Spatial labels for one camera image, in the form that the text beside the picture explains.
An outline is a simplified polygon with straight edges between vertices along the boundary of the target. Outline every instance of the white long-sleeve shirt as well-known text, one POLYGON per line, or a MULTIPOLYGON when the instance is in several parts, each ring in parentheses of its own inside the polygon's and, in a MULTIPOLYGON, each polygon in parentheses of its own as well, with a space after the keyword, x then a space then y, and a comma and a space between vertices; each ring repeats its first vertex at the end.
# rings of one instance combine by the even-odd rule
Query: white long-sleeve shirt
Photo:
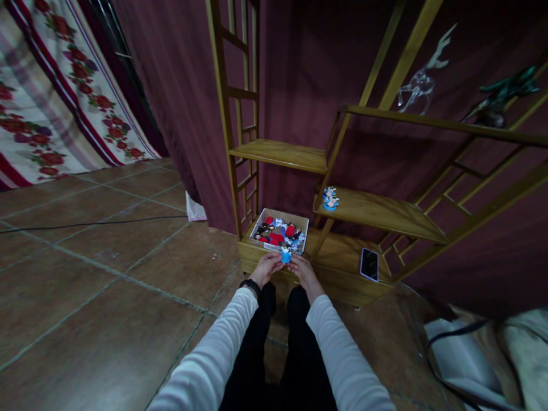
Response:
MULTIPOLYGON (((245 331, 258 307, 251 290, 236 291, 200 343, 175 368, 148 410, 218 410, 245 331)), ((307 324, 318 341, 339 411, 396 411, 327 295, 314 301, 307 324)))

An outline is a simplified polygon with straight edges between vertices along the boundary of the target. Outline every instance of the tiled floor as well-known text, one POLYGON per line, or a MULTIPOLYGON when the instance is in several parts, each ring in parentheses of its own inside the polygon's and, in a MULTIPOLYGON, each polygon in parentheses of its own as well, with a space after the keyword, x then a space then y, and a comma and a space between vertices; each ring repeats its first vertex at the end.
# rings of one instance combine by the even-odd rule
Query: tiled floor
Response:
MULTIPOLYGON (((169 159, 0 194, 0 229, 166 215, 186 215, 169 159)), ((145 409, 242 280, 236 238, 185 217, 0 238, 0 409, 145 409)), ((276 286, 269 382, 287 356, 290 289, 276 286)), ((421 304, 403 288, 335 303, 399 410, 461 410, 420 355, 421 304)))

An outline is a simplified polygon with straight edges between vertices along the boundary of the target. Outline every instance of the person's arm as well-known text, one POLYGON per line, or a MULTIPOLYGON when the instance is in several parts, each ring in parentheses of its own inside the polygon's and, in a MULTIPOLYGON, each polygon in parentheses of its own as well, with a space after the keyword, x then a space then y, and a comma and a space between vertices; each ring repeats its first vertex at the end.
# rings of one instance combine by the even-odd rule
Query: person's arm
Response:
MULTIPOLYGON (((272 273, 283 266, 280 253, 266 254, 249 278, 262 289, 272 273)), ((175 368, 148 410, 218 410, 241 342, 258 307, 254 291, 247 287, 236 291, 200 343, 175 368)))
POLYGON ((288 269, 297 274, 307 292, 311 305, 307 324, 316 336, 339 411, 396 411, 388 391, 341 321, 308 260, 293 255, 288 269))

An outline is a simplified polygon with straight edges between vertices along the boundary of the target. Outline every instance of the person's left hand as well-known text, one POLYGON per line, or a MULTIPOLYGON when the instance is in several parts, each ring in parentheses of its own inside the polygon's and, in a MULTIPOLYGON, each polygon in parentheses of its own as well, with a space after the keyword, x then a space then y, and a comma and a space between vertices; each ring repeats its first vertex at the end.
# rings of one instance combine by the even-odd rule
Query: person's left hand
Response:
POLYGON ((263 289, 265 284, 270 281, 270 277, 276 271, 284 268, 285 264, 281 262, 281 253, 268 253, 261 257, 253 274, 249 276, 251 280, 263 289))

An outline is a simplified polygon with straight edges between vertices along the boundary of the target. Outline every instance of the person's hand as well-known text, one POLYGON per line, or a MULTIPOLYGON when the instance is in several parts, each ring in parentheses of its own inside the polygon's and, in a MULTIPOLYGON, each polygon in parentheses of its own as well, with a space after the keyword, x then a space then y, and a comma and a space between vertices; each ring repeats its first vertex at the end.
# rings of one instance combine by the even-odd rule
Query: person's hand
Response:
POLYGON ((285 264, 281 262, 281 253, 268 253, 261 257, 253 274, 249 276, 251 280, 263 289, 265 284, 270 281, 270 277, 276 271, 284 268, 285 264))
POLYGON ((287 269, 299 278, 299 282, 307 292, 310 305, 314 303, 316 298, 325 294, 310 261, 306 258, 298 254, 293 254, 291 256, 291 262, 287 264, 287 269))

